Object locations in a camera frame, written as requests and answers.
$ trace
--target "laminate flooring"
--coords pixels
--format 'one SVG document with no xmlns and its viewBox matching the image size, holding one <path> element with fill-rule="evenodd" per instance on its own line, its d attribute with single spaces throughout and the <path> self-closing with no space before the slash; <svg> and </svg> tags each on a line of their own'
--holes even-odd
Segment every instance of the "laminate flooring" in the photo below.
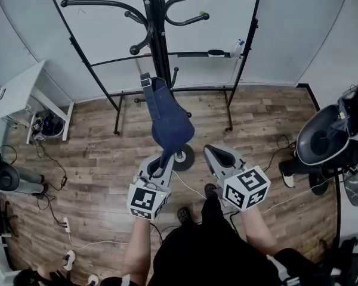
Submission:
<svg viewBox="0 0 358 286">
<path fill-rule="evenodd" d="M 192 112 L 191 121 L 196 128 L 189 142 L 196 152 L 196 161 L 179 176 L 201 194 L 205 184 L 216 183 L 202 154 L 205 144 L 233 147 L 253 165 L 265 168 L 277 150 L 277 139 L 286 135 L 291 142 L 296 140 L 304 123 L 316 112 L 304 88 L 244 86 L 237 90 L 231 105 L 233 132 L 226 133 L 228 118 L 222 92 L 177 92 L 175 96 Z M 122 103 L 120 137 L 113 134 L 115 110 L 107 100 L 96 100 L 76 105 L 68 141 L 55 139 L 44 143 L 48 154 L 66 169 L 66 186 L 61 191 L 51 188 L 49 194 L 56 196 L 51 204 L 57 219 L 69 218 L 72 241 L 77 247 L 105 240 L 127 243 L 130 239 L 134 218 L 126 209 L 128 186 L 142 160 L 161 150 L 151 136 L 146 103 L 135 104 L 134 98 L 126 97 Z M 45 175 L 46 180 L 58 188 L 63 171 L 48 158 L 40 159 L 35 146 L 24 143 L 26 134 L 25 129 L 9 132 L 8 144 L 17 150 L 15 165 Z M 281 160 L 291 158 L 290 152 L 279 151 L 266 171 L 271 187 L 259 208 L 265 212 L 264 219 L 282 247 L 292 247 L 318 261 L 323 253 L 319 241 L 331 244 L 336 234 L 335 185 L 331 184 L 321 197 L 307 191 L 307 176 L 296 176 L 293 189 L 284 186 L 277 166 Z M 14 155 L 7 149 L 7 159 L 12 158 Z M 170 188 L 172 196 L 156 221 L 158 228 L 177 226 L 176 212 L 181 206 L 189 206 L 194 220 L 200 221 L 203 198 L 186 188 L 175 175 Z M 17 269 L 36 269 L 37 265 L 73 249 L 77 254 L 73 282 L 85 285 L 92 273 L 101 279 L 120 274 L 126 244 L 102 243 L 85 249 L 74 248 L 51 212 L 39 210 L 35 197 L 2 195 L 2 198 L 10 202 L 11 211 L 18 216 L 13 224 L 20 237 L 8 239 L 10 256 Z M 229 206 L 223 208 L 225 213 L 231 210 Z M 233 219 L 244 237 L 239 215 Z M 163 237 L 170 230 L 172 228 L 164 230 Z M 152 258 L 158 248 L 159 235 L 154 231 Z"/>
</svg>

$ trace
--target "white cable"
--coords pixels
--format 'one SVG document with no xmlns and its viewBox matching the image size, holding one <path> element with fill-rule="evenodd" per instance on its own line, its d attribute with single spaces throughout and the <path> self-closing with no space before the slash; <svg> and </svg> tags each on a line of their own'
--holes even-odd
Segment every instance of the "white cable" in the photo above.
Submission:
<svg viewBox="0 0 358 286">
<path fill-rule="evenodd" d="M 76 248 L 76 249 L 78 249 L 78 250 L 84 249 L 84 248 L 86 248 L 86 247 L 88 247 L 88 246 L 90 246 L 90 245 L 97 245 L 97 244 L 103 244 L 103 243 L 123 244 L 123 245 L 127 245 L 127 244 L 128 244 L 128 243 L 122 243 L 122 242 L 120 242 L 120 241 L 99 241 L 99 242 L 97 242 L 97 243 L 89 243 L 89 244 L 87 244 L 87 245 L 85 245 L 85 246 L 83 246 L 83 247 L 77 247 L 77 246 L 75 246 L 74 243 L 72 242 L 72 238 L 70 237 L 70 233 L 68 233 L 68 234 L 69 234 L 69 241 L 70 241 L 70 243 L 72 244 L 72 246 L 73 246 L 74 248 Z"/>
<path fill-rule="evenodd" d="M 157 216 L 158 219 L 157 219 L 156 223 L 154 223 L 154 225 L 156 225 L 156 226 L 158 225 L 158 222 L 159 222 L 159 215 L 160 215 L 160 213 Z M 153 228 L 153 231 L 151 231 L 150 236 L 153 235 L 154 231 L 155 231 L 155 227 Z"/>
<path fill-rule="evenodd" d="M 329 180 L 332 179 L 332 178 L 333 178 L 333 177 L 331 177 L 331 178 L 325 180 L 325 181 L 322 182 L 321 184 L 315 185 L 314 187 L 312 187 L 312 188 L 310 188 L 310 189 L 308 189 L 308 190 L 306 190 L 306 191 L 303 191 L 303 192 L 301 192 L 301 193 L 299 193 L 299 194 L 293 196 L 292 198 L 290 198 L 290 199 L 288 199 L 288 200 L 285 200 L 285 201 L 283 201 L 283 202 L 281 202 L 281 203 L 277 203 L 277 204 L 275 204 L 274 206 L 271 206 L 268 210 L 266 210 L 266 211 L 264 211 L 264 212 L 261 212 L 261 214 L 265 214 L 265 213 L 269 212 L 271 209 L 273 209 L 274 207 L 277 207 L 277 206 L 279 206 L 279 205 L 281 205 L 281 204 L 287 203 L 288 201 L 291 201 L 292 199 L 294 199 L 294 198 L 296 198 L 296 197 L 298 197 L 298 196 L 301 196 L 301 195 L 305 194 L 306 192 L 311 191 L 313 188 L 316 188 L 317 186 L 323 185 L 326 181 L 329 181 Z"/>
<path fill-rule="evenodd" d="M 160 214 L 158 214 L 158 219 L 157 219 L 155 225 L 157 225 L 158 222 L 159 222 L 159 215 L 160 215 Z M 152 235 L 152 233 L 154 233 L 154 231 L 155 231 L 155 227 L 153 228 L 153 231 L 151 231 L 150 235 Z M 69 241 L 70 241 L 71 245 L 72 245 L 74 248 L 78 249 L 78 250 L 82 250 L 82 249 L 84 249 L 84 248 L 87 248 L 87 247 L 90 246 L 90 245 L 97 245 L 97 244 L 103 244 L 103 243 L 123 244 L 123 245 L 127 245 L 127 244 L 128 244 L 128 243 L 122 243 L 122 242 L 120 242 L 120 241 L 99 241 L 99 242 L 96 242 L 96 243 L 89 243 L 89 244 L 87 244 L 87 245 L 85 245 L 85 246 L 83 246 L 83 247 L 77 247 L 77 246 L 74 245 L 74 243 L 73 243 L 73 241 L 72 241 L 72 237 L 70 236 L 70 232 L 69 232 L 68 234 L 69 234 Z"/>
<path fill-rule="evenodd" d="M 207 199 L 201 193 L 199 193 L 198 191 L 194 190 L 193 188 L 191 188 L 187 184 L 185 184 L 184 181 L 179 177 L 179 175 L 178 175 L 178 173 L 176 171 L 173 170 L 173 172 L 175 173 L 175 175 L 177 175 L 178 179 L 181 181 L 182 184 L 184 184 L 186 187 L 188 187 L 191 191 L 193 191 L 193 192 L 199 194 L 200 196 L 202 196 L 204 199 Z"/>
</svg>

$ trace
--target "white wall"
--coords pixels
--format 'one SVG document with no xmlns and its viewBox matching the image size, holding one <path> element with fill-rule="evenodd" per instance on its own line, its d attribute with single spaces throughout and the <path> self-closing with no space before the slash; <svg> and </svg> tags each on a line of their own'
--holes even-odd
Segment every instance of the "white wall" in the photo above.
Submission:
<svg viewBox="0 0 358 286">
<path fill-rule="evenodd" d="M 358 0 L 345 0 L 320 51 L 299 83 L 308 83 L 321 107 L 333 104 L 358 82 Z M 358 233 L 358 207 L 353 207 L 341 184 L 341 235 Z"/>
<path fill-rule="evenodd" d="M 243 82 L 294 84 L 329 33 L 343 0 L 260 0 Z"/>
<path fill-rule="evenodd" d="M 326 37 L 342 1 L 261 0 L 260 28 L 252 44 L 243 82 L 295 84 Z M 103 95 L 69 43 L 69 34 L 52 0 L 0 2 L 29 51 L 37 60 L 49 60 L 47 72 L 73 100 Z M 172 67 L 180 66 L 181 69 L 178 85 L 227 84 L 234 66 L 232 60 L 171 60 Z M 143 70 L 153 71 L 147 58 L 141 59 L 141 65 L 144 65 Z M 94 70 L 109 92 L 140 87 L 139 74 L 132 60 L 106 64 Z"/>
<path fill-rule="evenodd" d="M 36 63 L 27 46 L 12 28 L 0 5 L 0 86 Z M 57 105 L 69 103 L 44 71 L 38 80 L 38 87 L 43 89 Z"/>
</svg>

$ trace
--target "person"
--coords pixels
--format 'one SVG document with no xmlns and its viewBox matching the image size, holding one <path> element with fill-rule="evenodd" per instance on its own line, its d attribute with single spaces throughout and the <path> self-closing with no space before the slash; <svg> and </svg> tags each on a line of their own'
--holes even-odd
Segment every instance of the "person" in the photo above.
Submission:
<svg viewBox="0 0 358 286">
<path fill-rule="evenodd" d="M 70 250 L 61 259 L 49 262 L 37 268 L 37 271 L 25 269 L 20 271 L 14 278 L 14 286 L 71 286 L 75 285 L 70 281 L 70 273 L 73 269 L 73 263 L 76 259 L 74 251 Z M 60 272 L 64 268 L 67 277 Z M 99 283 L 97 275 L 90 275 L 88 286 L 96 286 Z"/>
<path fill-rule="evenodd" d="M 323 170 L 333 170 L 340 167 L 354 167 L 358 163 L 358 141 L 349 140 L 347 147 L 340 152 L 337 156 L 331 158 L 330 160 L 317 165 L 306 165 L 297 154 L 294 155 L 294 158 L 287 161 L 282 161 L 279 163 L 279 170 L 282 175 L 284 184 L 288 188 L 294 187 L 294 174 L 311 174 L 311 173 L 320 173 Z"/>
<path fill-rule="evenodd" d="M 148 285 L 271 286 L 286 285 L 283 280 L 291 278 L 301 285 L 333 285 L 328 274 L 297 251 L 279 248 L 257 206 L 240 214 L 247 242 L 242 240 L 225 220 L 214 189 L 213 184 L 205 186 L 201 224 L 192 220 L 188 208 L 179 209 L 181 226 L 163 240 Z M 101 286 L 145 286 L 150 254 L 150 221 L 137 217 L 122 277 L 106 278 Z"/>
</svg>

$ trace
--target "white shoe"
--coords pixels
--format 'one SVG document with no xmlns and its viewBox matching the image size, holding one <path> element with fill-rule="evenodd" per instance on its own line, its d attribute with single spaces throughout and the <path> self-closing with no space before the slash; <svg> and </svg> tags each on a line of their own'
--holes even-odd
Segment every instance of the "white shoe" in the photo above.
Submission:
<svg viewBox="0 0 358 286">
<path fill-rule="evenodd" d="M 64 256 L 64 259 L 67 260 L 67 265 L 64 266 L 66 271 L 71 271 L 73 268 L 73 262 L 76 260 L 76 254 L 73 250 L 70 250 L 67 252 L 67 254 Z"/>
<path fill-rule="evenodd" d="M 292 176 L 285 176 L 283 173 L 281 173 L 281 176 L 282 176 L 282 180 L 284 180 L 284 184 L 288 188 L 293 188 L 294 187 L 293 175 Z"/>
<path fill-rule="evenodd" d="M 92 274 L 91 276 L 89 276 L 88 286 L 97 286 L 99 282 L 100 282 L 99 277 L 95 274 Z"/>
</svg>

